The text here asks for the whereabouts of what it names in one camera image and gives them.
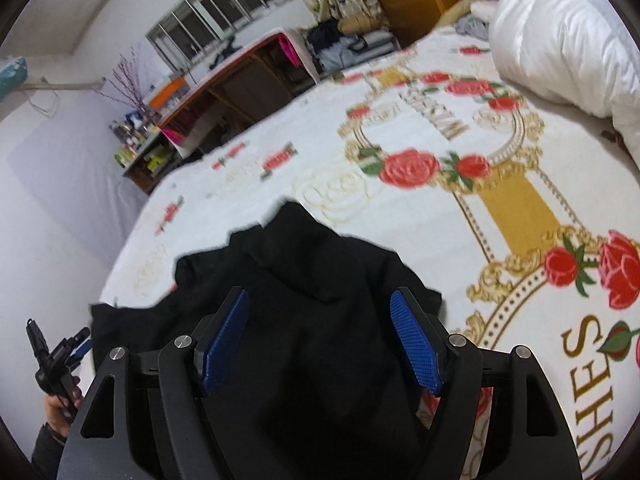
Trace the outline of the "person's left hand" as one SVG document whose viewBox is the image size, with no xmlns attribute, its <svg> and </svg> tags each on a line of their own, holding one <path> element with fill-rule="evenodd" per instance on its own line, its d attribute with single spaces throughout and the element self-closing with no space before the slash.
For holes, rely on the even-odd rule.
<svg viewBox="0 0 640 480">
<path fill-rule="evenodd" d="M 79 388 L 81 379 L 78 376 L 74 376 L 73 382 L 73 404 L 74 407 L 79 410 L 81 403 L 84 400 L 81 388 Z M 64 415 L 64 411 L 68 409 L 68 400 L 65 398 L 59 398 L 58 396 L 49 396 L 48 394 L 46 394 L 43 397 L 43 402 L 47 424 L 57 434 L 59 434 L 63 438 L 67 438 L 68 434 L 70 433 L 70 427 L 72 426 L 72 423 Z"/>
</svg>

